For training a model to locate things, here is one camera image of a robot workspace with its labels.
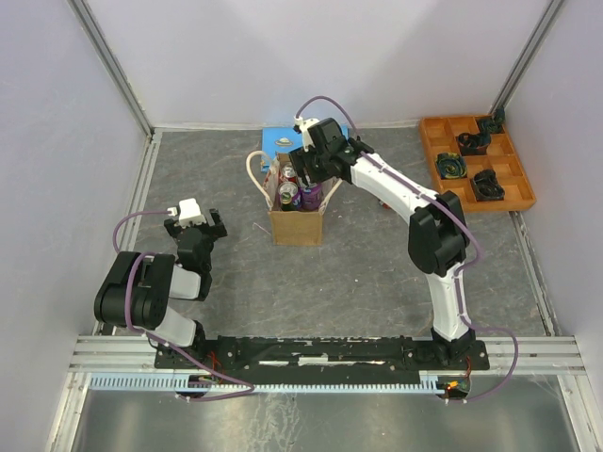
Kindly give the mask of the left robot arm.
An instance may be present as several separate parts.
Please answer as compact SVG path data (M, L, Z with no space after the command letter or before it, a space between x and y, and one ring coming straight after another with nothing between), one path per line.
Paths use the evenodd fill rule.
M144 332L176 357L197 367L208 356L201 323L178 314L171 299L204 301L213 282L211 253L227 235L220 211L205 216L192 199L165 212L164 228L176 253L120 250L94 300L95 318L109 326Z

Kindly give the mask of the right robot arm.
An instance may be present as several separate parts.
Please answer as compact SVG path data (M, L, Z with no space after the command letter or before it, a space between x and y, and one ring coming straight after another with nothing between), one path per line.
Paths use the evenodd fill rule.
M458 365L475 332L465 316L463 276L470 234L457 195L439 194L392 169L360 138L345 137L332 118L297 117L293 129L302 145L289 156L304 182L345 181L387 204L407 223L408 254L426 275L432 299L429 354L442 367Z

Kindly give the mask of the purple soda can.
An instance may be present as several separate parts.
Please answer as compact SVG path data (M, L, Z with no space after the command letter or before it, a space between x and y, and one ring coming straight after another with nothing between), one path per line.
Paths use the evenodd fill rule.
M304 211L317 211L322 203L321 184L301 185L301 206Z

